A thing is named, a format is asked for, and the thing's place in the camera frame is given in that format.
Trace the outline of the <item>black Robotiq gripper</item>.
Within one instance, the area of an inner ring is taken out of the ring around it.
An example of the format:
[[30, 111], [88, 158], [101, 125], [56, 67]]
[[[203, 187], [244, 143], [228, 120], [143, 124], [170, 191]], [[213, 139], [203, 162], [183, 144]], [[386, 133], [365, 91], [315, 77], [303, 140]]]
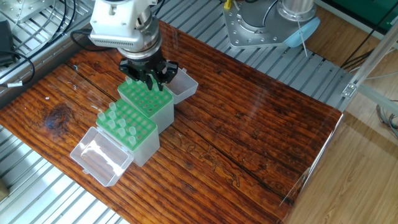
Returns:
[[119, 63], [119, 70], [132, 80], [141, 81], [148, 90], [153, 89], [152, 77], [155, 77], [158, 89], [164, 88], [164, 83], [170, 83], [178, 73], [178, 62], [166, 61], [161, 45], [154, 45], [146, 50], [134, 52], [120, 48], [124, 58]]

